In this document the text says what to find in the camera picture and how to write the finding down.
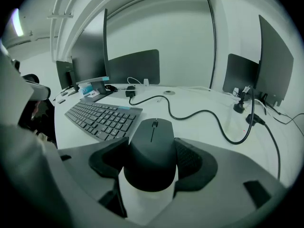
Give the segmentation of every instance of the monitor stand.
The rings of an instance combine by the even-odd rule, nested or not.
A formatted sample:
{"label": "monitor stand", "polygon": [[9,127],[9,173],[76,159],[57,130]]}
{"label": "monitor stand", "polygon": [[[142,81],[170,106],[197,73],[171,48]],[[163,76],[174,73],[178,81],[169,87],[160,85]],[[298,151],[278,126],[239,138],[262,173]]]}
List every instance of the monitor stand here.
{"label": "monitor stand", "polygon": [[93,87],[93,90],[98,90],[99,91],[99,95],[96,95],[94,97],[88,97],[85,96],[83,98],[81,98],[80,100],[83,102],[96,102],[101,100],[102,98],[106,97],[107,95],[112,94],[112,91],[107,91],[105,89],[105,84],[103,81],[98,81],[98,82],[91,82],[91,85]]}

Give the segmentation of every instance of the plug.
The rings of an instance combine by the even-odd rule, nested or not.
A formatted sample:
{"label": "plug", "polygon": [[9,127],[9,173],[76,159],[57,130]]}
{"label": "plug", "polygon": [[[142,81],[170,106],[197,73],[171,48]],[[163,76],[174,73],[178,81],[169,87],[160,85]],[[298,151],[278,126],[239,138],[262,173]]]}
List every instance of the plug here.
{"label": "plug", "polygon": [[[249,115],[246,117],[246,122],[247,122],[248,124],[250,124],[250,119],[251,119],[251,114],[249,114]],[[253,123],[252,123],[252,126],[254,126],[256,123],[261,124],[261,125],[265,125],[265,122],[263,121],[263,119],[260,118],[257,114],[254,114],[254,115],[253,115]]]}
{"label": "plug", "polygon": [[237,104],[234,104],[234,106],[233,106],[233,110],[235,110],[237,113],[242,114],[245,110],[245,108],[243,107],[245,95],[246,95],[246,93],[242,92],[240,94],[240,98],[241,98],[240,101]]}
{"label": "plug", "polygon": [[128,86],[127,90],[125,91],[125,96],[130,97],[132,99],[135,96],[135,87]]}

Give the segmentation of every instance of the power adapter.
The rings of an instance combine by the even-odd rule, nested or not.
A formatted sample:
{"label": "power adapter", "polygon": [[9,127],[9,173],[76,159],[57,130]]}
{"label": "power adapter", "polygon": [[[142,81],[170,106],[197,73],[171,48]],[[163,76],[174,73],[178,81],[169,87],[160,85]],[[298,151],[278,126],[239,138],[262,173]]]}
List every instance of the power adapter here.
{"label": "power adapter", "polygon": [[135,86],[128,86],[125,91],[125,96],[133,98],[135,96]]}

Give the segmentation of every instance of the ceiling light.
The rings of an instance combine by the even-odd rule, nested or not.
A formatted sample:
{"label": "ceiling light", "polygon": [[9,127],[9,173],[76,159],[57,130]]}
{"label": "ceiling light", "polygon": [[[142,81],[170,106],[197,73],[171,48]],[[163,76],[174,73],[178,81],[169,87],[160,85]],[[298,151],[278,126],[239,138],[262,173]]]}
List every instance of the ceiling light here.
{"label": "ceiling light", "polygon": [[19,9],[15,9],[15,11],[13,12],[12,20],[17,36],[23,36],[23,31],[19,19]]}

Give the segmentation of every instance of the mouse scroll wheel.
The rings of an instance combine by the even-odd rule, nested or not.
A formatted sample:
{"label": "mouse scroll wheel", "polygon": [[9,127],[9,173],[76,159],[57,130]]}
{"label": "mouse scroll wheel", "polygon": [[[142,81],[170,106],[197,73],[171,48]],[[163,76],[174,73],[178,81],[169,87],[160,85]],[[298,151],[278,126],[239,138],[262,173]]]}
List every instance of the mouse scroll wheel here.
{"label": "mouse scroll wheel", "polygon": [[157,122],[157,121],[154,121],[154,122],[152,123],[152,127],[157,127],[157,124],[158,124],[158,122]]}

